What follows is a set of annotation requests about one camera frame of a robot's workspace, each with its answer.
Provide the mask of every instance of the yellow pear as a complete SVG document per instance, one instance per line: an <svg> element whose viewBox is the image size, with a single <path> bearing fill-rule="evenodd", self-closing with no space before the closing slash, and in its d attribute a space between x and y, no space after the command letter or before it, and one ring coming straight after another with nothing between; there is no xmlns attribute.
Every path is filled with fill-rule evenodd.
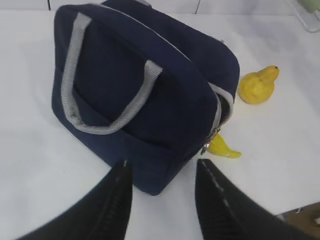
<svg viewBox="0 0 320 240"><path fill-rule="evenodd" d="M248 104L261 104L267 101L274 93L279 72L279 68L273 65L245 75L238 90L242 100Z"/></svg>
<svg viewBox="0 0 320 240"><path fill-rule="evenodd" d="M214 137L208 148L208 152L230 159L236 159L241 156L241 152L233 151L227 146L225 140L220 134Z"/></svg>

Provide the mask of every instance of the bag handle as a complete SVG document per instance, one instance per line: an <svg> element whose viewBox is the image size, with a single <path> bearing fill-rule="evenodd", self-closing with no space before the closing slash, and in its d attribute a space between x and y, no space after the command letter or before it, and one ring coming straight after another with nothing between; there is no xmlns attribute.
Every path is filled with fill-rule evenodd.
<svg viewBox="0 0 320 240"><path fill-rule="evenodd" d="M70 45L65 60L61 83L62 107L66 119L77 130L88 134L109 135L123 128L141 110L163 69L151 60L147 60L144 65L144 80L142 86L132 101L125 107L118 119L109 126L91 126L85 124L81 118L72 90L85 32L91 21L92 19L90 17L79 12L73 23Z"/></svg>

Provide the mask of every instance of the zipper pull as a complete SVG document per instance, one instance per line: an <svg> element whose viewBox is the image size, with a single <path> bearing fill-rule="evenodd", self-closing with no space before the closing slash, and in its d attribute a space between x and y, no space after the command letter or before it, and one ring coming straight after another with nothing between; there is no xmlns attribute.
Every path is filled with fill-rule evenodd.
<svg viewBox="0 0 320 240"><path fill-rule="evenodd" d="M207 151L207 149L209 148L212 140L218 135L218 133L220 132L220 130L221 130L221 127L220 127L220 126L214 129L212 135L209 137L209 139L208 139L208 141L206 142L206 144L202 147L202 150L201 150L201 153L200 153L201 155L203 155L203 154Z"/></svg>

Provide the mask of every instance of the white wall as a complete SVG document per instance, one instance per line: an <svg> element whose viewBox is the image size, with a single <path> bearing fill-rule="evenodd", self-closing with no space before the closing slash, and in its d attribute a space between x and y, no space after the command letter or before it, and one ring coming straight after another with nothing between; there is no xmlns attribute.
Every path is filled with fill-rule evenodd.
<svg viewBox="0 0 320 240"><path fill-rule="evenodd" d="M198 14L293 15L287 0L201 0Z"/></svg>
<svg viewBox="0 0 320 240"><path fill-rule="evenodd" d="M48 10L47 0L0 0L0 9Z"/></svg>
<svg viewBox="0 0 320 240"><path fill-rule="evenodd" d="M101 3L103 0L50 0L56 10L65 4ZM147 0L164 13L194 14L199 0ZM47 10L47 0L0 0L0 9ZM287 0L200 0L198 14L293 15Z"/></svg>
<svg viewBox="0 0 320 240"><path fill-rule="evenodd" d="M51 8L57 9L64 4L86 4L101 3L104 0L50 0ZM146 0L157 9L164 13L194 14L199 0Z"/></svg>

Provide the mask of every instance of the lunch bag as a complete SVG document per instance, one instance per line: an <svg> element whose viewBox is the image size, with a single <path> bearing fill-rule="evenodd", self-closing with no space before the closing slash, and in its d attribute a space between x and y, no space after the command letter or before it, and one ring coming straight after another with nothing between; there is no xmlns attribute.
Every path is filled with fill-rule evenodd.
<svg viewBox="0 0 320 240"><path fill-rule="evenodd" d="M233 112L240 67L219 40L136 0L65 5L54 19L52 109L110 166L157 195Z"/></svg>

